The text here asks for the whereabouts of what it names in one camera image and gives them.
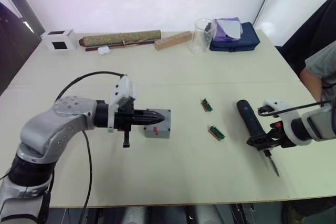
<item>drill bit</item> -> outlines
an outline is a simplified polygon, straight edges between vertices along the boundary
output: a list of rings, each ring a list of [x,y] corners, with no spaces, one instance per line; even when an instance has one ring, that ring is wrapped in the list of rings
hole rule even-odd
[[[272,155],[271,152],[269,150],[265,150],[264,154],[265,154],[266,157],[268,157],[268,160],[269,160],[274,172],[278,175],[278,177],[280,177],[277,166],[275,165],[273,159],[271,158],[271,155]]]

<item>black cable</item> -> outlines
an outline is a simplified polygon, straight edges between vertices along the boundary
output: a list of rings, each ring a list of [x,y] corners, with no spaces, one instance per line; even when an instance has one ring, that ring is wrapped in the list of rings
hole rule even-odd
[[[85,200],[85,204],[83,206],[82,212],[80,213],[80,217],[79,217],[79,221],[78,224],[81,224],[84,218],[84,214],[85,214],[85,210],[86,207],[88,205],[88,201],[89,201],[89,197],[90,197],[90,193],[91,193],[91,186],[92,186],[92,160],[91,160],[91,152],[90,152],[90,144],[89,144],[89,139],[87,134],[85,133],[85,131],[82,131],[82,133],[84,134],[85,140],[86,140],[86,146],[88,148],[88,154],[89,154],[89,165],[90,165],[90,183],[89,183],[89,190],[88,190],[88,194],[86,196],[86,200]]]
[[[53,173],[52,173],[53,177],[51,178],[51,181],[50,181],[50,185],[49,185],[49,189],[48,189],[49,193],[51,193],[51,190],[52,190],[52,188],[54,186],[54,180],[55,180],[55,170],[52,169],[52,171],[53,171]]]
[[[8,173],[6,173],[4,176],[2,176],[1,178],[0,178],[0,180],[2,180],[2,179],[4,179],[5,177],[7,177],[12,171],[14,171],[14,169],[17,167],[17,165],[15,165],[13,168],[11,168],[9,171],[8,171]]]
[[[330,103],[331,101],[322,101],[322,102],[315,102],[315,103],[310,103],[310,104],[306,104],[306,105],[302,105],[302,106],[297,106],[297,107],[293,107],[293,108],[289,108],[289,109],[285,109],[285,110],[280,110],[280,111],[276,111],[276,112],[269,112],[264,114],[264,111],[260,111],[260,109],[258,110],[258,115],[260,116],[273,116],[273,115],[278,115],[278,114],[282,114],[282,113],[286,113],[289,111],[293,111],[293,110],[300,110],[300,109],[304,109],[304,108],[308,108],[308,107],[312,107],[315,105],[323,105],[326,103]]]
[[[81,77],[77,77],[75,80],[73,80],[72,82],[70,82],[57,96],[56,100],[57,101],[58,99],[60,99],[63,94],[72,86],[74,85],[75,83],[79,82],[80,80],[86,78],[86,77],[89,77],[89,76],[94,76],[96,74],[111,74],[111,75],[114,75],[114,76],[119,76],[120,78],[124,76],[124,74],[122,73],[116,73],[116,72],[111,72],[111,71],[97,71],[97,72],[92,72],[92,73],[87,73],[87,74],[84,74],[83,76]],[[89,190],[88,190],[88,193],[87,193],[87,196],[86,196],[86,200],[85,200],[85,204],[83,206],[83,209],[82,209],[82,212],[80,214],[80,218],[79,218],[79,221],[78,223],[81,224],[82,221],[83,221],[83,218],[84,218],[84,214],[85,214],[85,210],[87,208],[87,205],[88,205],[88,201],[89,201],[89,198],[90,198],[90,194],[91,194],[91,186],[92,186],[92,160],[91,160],[91,151],[90,151],[90,144],[89,144],[89,139],[88,139],[88,136],[87,134],[85,133],[85,131],[82,131],[84,137],[85,137],[85,140],[86,140],[86,145],[87,145],[87,149],[88,149],[88,155],[89,155],[89,166],[90,166],[90,180],[89,180]],[[51,191],[51,189],[53,188],[53,183],[54,183],[54,176],[55,176],[55,173],[53,171],[53,178],[51,180],[52,183],[50,183],[50,186],[49,186],[49,192]]]
[[[86,78],[86,77],[89,77],[89,76],[94,76],[96,74],[112,74],[114,76],[119,76],[120,78],[124,76],[124,74],[122,73],[115,73],[115,72],[111,72],[111,71],[97,71],[97,72],[92,72],[92,73],[87,73],[87,74],[84,74],[83,76],[81,77],[78,77],[76,78],[75,80],[73,80],[72,82],[70,82],[61,92],[60,94],[57,96],[56,100],[57,101],[58,99],[60,99],[62,97],[62,95],[72,86],[74,85],[75,83],[79,82],[80,80]]]

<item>blue pouch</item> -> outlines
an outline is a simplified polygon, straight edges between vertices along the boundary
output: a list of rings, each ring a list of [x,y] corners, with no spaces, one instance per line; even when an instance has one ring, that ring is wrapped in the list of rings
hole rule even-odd
[[[260,40],[254,31],[254,28],[250,22],[242,23],[243,34],[240,40],[235,41],[211,41],[211,51],[252,51],[260,43]]]

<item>wooden block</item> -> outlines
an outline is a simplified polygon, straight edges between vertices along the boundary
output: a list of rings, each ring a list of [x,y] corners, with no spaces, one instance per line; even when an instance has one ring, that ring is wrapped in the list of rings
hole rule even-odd
[[[154,46],[156,50],[159,51],[164,48],[172,47],[177,44],[191,40],[191,38],[192,38],[192,33],[190,31],[185,31],[183,33],[176,34],[176,35],[164,38],[164,39],[156,40],[154,43]]]

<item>person's arm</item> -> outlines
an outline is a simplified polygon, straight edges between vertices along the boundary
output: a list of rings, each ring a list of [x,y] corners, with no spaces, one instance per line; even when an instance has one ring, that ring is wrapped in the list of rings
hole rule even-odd
[[[306,68],[300,72],[300,80],[309,90],[317,102],[321,101],[322,81],[321,78],[312,75]]]

